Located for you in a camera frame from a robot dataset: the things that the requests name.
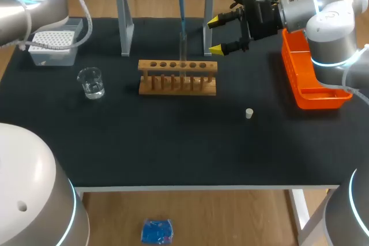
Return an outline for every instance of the test tube rack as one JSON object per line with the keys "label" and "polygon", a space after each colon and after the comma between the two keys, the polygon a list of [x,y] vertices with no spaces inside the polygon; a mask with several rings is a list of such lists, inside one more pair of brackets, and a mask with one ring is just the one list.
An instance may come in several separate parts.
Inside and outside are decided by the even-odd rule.
{"label": "test tube rack", "polygon": [[217,62],[139,60],[143,72],[139,94],[215,96]]}

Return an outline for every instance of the white cable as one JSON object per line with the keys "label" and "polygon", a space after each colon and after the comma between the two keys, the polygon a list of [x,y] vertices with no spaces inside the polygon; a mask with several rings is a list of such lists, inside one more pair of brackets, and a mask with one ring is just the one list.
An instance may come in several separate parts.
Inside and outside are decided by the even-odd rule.
{"label": "white cable", "polygon": [[23,41],[16,41],[16,44],[18,44],[19,48],[24,51],[25,43],[28,40],[28,37],[32,32],[32,18],[31,18],[31,13],[29,12],[27,5],[24,3],[24,1],[23,0],[16,0],[16,1],[18,1],[22,5],[24,9],[26,20],[27,20],[27,31],[26,31]]}
{"label": "white cable", "polygon": [[[365,47],[360,50],[359,52],[359,56],[360,57],[362,55],[363,52],[367,51],[369,49],[369,44],[366,44]],[[369,98],[366,97],[364,94],[362,94],[361,92],[359,92],[358,89],[354,89],[354,88],[350,88],[349,86],[346,86],[346,78],[347,78],[347,74],[348,71],[350,70],[351,66],[357,61],[357,59],[353,60],[348,67],[346,67],[344,74],[342,75],[342,88],[349,93],[353,93],[355,95],[357,95],[357,97],[361,98],[367,105],[369,105]]]}
{"label": "white cable", "polygon": [[[74,44],[71,44],[69,46],[50,46],[48,44],[36,43],[36,42],[33,42],[33,41],[19,41],[19,40],[15,40],[15,41],[12,41],[10,43],[7,43],[7,44],[5,44],[3,46],[0,46],[0,48],[7,47],[7,46],[12,46],[12,45],[15,45],[15,44],[20,44],[20,45],[26,44],[28,46],[36,46],[36,47],[41,47],[41,48],[46,48],[46,49],[51,49],[51,50],[67,50],[67,49],[78,47],[78,46],[84,44],[90,38],[90,36],[92,34],[93,26],[92,26],[91,15],[90,15],[90,12],[89,12],[89,10],[87,8],[87,5],[86,5],[85,1],[84,0],[79,0],[79,1],[80,1],[80,4],[82,6],[83,11],[85,12],[86,19],[87,19],[87,24],[88,24],[87,34],[80,41],[78,41],[78,42],[76,42]],[[31,20],[31,22],[29,22],[28,21],[28,18],[27,18],[27,30],[30,29],[31,26],[32,26],[32,20]]]}

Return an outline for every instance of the orange tray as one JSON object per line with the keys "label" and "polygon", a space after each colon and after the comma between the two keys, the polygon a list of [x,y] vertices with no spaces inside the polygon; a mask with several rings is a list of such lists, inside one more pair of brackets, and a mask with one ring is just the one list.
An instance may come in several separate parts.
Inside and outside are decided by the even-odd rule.
{"label": "orange tray", "polygon": [[289,83],[301,109],[338,109],[352,94],[321,86],[315,77],[309,45],[302,31],[282,31],[282,56]]}

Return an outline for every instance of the black table surface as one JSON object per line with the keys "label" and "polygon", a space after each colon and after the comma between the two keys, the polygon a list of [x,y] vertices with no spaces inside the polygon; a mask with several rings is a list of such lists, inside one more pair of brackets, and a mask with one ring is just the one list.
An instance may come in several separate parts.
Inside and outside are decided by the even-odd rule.
{"label": "black table surface", "polygon": [[[204,58],[201,20],[189,19],[188,60],[218,61],[217,96],[140,96],[138,60],[178,59],[180,22],[134,23],[130,57],[121,57],[117,19],[95,19],[74,66],[36,67],[17,50],[1,80],[0,122],[40,136],[75,186],[335,185],[364,161],[368,107],[354,97],[335,111],[299,109],[280,34]],[[239,36],[238,23],[227,24],[213,45]],[[103,74],[100,100],[76,81],[89,66]]]}

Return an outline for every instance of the blue object on floor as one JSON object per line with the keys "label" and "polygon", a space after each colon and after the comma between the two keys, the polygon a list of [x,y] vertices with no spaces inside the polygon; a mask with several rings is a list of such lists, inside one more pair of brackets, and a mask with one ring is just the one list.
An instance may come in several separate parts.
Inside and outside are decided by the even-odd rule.
{"label": "blue object on floor", "polygon": [[141,242],[148,244],[170,244],[173,238],[171,220],[145,220]]}

